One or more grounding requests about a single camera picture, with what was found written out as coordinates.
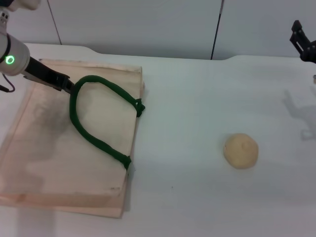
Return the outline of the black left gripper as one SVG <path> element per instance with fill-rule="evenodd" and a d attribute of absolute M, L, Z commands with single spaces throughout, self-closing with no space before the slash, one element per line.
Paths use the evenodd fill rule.
<path fill-rule="evenodd" d="M 47 67 L 33 57 L 30 57 L 23 76 L 25 79 L 52 87 L 58 91 L 63 90 L 68 94 L 72 93 L 72 87 L 74 86 L 68 75 Z"/>

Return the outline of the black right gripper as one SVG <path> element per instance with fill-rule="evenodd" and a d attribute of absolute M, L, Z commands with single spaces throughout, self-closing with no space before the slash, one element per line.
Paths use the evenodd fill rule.
<path fill-rule="evenodd" d="M 292 36 L 290 42 L 300 53 L 300 58 L 304 62 L 316 61 L 316 41 L 310 42 L 305 35 L 299 20 L 295 20 L 292 26 Z"/>

